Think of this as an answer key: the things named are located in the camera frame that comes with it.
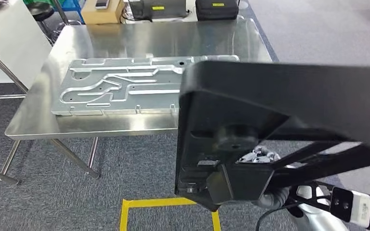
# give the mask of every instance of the black plastic frame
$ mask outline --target black plastic frame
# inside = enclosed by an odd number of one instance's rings
[[[254,180],[246,184],[235,178],[212,184],[226,186],[233,193],[229,200],[255,200],[245,194],[239,198],[234,190],[263,192],[370,166],[370,67],[201,62],[186,70],[179,103],[175,193],[212,211],[220,204],[212,201],[207,178],[219,171],[243,169],[250,178],[261,168],[272,169],[268,183],[259,188]],[[314,143],[271,164],[237,164],[254,146],[221,150],[217,138],[220,129],[235,124],[253,128],[257,143]],[[363,143],[319,155],[343,141]],[[198,166],[200,160],[219,164]],[[307,164],[285,167],[295,162]]]

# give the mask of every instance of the hole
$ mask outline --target hole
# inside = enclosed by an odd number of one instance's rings
[[[298,207],[288,208],[287,210],[292,216],[295,216],[296,218],[302,218],[304,216],[303,211]]]

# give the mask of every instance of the black bag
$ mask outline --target black bag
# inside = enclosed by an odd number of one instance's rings
[[[239,7],[235,0],[196,0],[198,21],[236,19]]]

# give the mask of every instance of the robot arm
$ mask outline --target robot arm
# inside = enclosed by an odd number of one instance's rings
[[[215,211],[289,187],[292,201],[370,229],[369,195],[335,187],[326,205],[316,188],[311,198],[296,188],[370,166],[370,67],[201,62],[186,70],[179,102],[177,195]],[[264,140],[313,143],[274,162],[239,161]],[[346,141],[362,143],[320,154]]]

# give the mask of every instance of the stool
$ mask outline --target stool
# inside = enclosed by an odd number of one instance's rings
[[[50,44],[54,44],[54,39],[52,32],[47,27],[44,20],[48,19],[50,16],[54,14],[54,8],[45,2],[33,2],[26,4],[27,9],[29,10],[30,14],[32,14],[33,18],[36,22],[39,22],[40,27],[43,30],[43,33],[46,35],[47,39],[49,40]]]

